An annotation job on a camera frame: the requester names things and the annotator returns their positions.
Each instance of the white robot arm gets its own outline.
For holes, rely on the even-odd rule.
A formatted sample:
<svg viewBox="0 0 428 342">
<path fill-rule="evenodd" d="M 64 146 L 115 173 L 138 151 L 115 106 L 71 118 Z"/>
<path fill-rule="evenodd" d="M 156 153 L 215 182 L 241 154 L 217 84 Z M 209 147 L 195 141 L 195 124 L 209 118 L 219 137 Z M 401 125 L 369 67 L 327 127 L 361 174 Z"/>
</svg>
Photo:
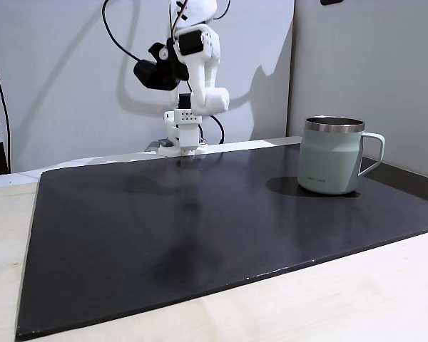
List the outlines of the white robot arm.
<svg viewBox="0 0 428 342">
<path fill-rule="evenodd" d="M 210 21 L 217 10 L 215 0 L 170 0 L 172 22 L 171 42 L 180 63 L 187 67 L 191 87 L 187 97 L 174 111 L 165 113 L 169 148 L 159 149 L 162 155 L 190 154 L 198 149 L 198 125 L 204 115 L 228 110 L 230 96 L 225 88 L 215 87 L 220 62 L 220 40 Z"/>
<path fill-rule="evenodd" d="M 198 134 L 203 116 L 225 112 L 230 105 L 228 91 L 215 87 L 220 42 L 209 23 L 217 11 L 216 0 L 170 0 L 171 37 L 166 44 L 154 43 L 149 48 L 155 62 L 134 56 L 115 40 L 106 23 L 108 1 L 102 8 L 106 30 L 117 47 L 136 60 L 133 72 L 140 82 L 157 90 L 173 90 L 181 81 L 191 87 L 190 94 L 179 94 L 178 107 L 164 114 L 168 138 L 159 140 L 159 153 L 193 153 L 203 146 Z"/>
<path fill-rule="evenodd" d="M 177 30 L 175 52 L 187 66 L 192 88 L 192 113 L 214 115 L 228 110 L 230 96 L 225 88 L 215 87 L 220 62 L 219 36 L 206 24 Z"/>
<path fill-rule="evenodd" d="M 175 17 L 172 27 L 174 50 L 178 60 L 187 66 L 193 94 L 194 115 L 214 115 L 228 110 L 230 96 L 225 88 L 215 87 L 220 62 L 220 41 L 210 21 L 217 10 L 215 0 L 171 0 Z"/>
</svg>

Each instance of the white platform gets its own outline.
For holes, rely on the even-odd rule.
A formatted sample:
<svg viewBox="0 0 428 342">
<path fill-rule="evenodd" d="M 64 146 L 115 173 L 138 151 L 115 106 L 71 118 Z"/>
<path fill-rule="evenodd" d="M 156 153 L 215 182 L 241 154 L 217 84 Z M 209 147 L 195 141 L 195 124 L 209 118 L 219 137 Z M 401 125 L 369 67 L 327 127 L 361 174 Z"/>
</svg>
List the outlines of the white platform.
<svg viewBox="0 0 428 342">
<path fill-rule="evenodd" d="M 298 144 L 301 142 L 301 137 L 286 137 L 286 138 L 275 138 L 269 140 L 254 140 L 245 142 L 232 142 L 224 145 L 209 145 L 207 146 L 206 153 L 219 153 L 239 150 L 253 150 L 255 148 L 281 146 Z M 95 165 L 95 164 L 108 164 L 111 162 L 133 162 L 136 160 L 149 160 L 164 158 L 158 155 L 156 152 L 137 152 L 129 155 L 112 155 L 108 157 L 90 157 L 84 159 L 72 160 L 70 162 L 62 162 L 50 167 L 42 169 L 25 171 L 20 173 L 13 173 L 11 175 L 0 176 L 0 187 L 6 187 L 9 185 L 29 184 L 38 182 L 43 172 L 55 169 L 61 169 L 64 167 L 78 167 L 84 165 Z"/>
</svg>

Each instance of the stainless steel rim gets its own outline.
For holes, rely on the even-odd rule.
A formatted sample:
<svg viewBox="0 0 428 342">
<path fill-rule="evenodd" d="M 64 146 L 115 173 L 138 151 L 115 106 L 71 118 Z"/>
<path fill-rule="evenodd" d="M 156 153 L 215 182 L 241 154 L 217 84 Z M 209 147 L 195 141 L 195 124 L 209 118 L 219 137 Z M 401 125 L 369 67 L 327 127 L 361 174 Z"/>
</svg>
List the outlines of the stainless steel rim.
<svg viewBox="0 0 428 342">
<path fill-rule="evenodd" d="M 365 122 L 358 119 L 321 115 L 307 118 L 305 127 L 317 132 L 358 133 L 365 130 Z"/>
</svg>

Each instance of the mug handle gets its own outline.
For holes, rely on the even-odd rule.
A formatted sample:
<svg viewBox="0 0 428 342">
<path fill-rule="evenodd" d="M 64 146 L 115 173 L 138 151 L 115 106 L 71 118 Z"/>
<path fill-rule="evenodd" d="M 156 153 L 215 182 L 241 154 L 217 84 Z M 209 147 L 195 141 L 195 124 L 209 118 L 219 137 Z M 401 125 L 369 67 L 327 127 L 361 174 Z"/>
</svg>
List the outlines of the mug handle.
<svg viewBox="0 0 428 342">
<path fill-rule="evenodd" d="M 368 167 L 366 170 L 361 171 L 358 174 L 359 176 L 366 175 L 369 171 L 372 171 L 373 169 L 375 169 L 376 167 L 378 167 L 379 164 L 384 159 L 384 150 L 385 150 L 385 138 L 382 135 L 376 134 L 376 133 L 366 133 L 366 132 L 363 132 L 362 133 L 362 137 L 378 139 L 380 141 L 380 154 L 379 154 L 379 160 L 375 164 L 373 164 L 370 167 Z"/>
</svg>

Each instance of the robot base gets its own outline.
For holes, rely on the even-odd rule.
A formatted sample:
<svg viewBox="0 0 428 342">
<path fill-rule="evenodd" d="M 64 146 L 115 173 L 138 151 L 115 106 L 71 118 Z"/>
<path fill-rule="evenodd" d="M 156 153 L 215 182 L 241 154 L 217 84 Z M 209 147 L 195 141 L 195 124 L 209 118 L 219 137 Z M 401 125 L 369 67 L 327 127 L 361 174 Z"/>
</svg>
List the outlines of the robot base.
<svg viewBox="0 0 428 342">
<path fill-rule="evenodd" d="M 158 148 L 158 154 L 163 157 L 181 157 L 186 155 L 204 155 L 207 153 L 208 144 L 199 145 L 196 150 L 181 150 L 179 146 L 163 147 Z"/>
</svg>

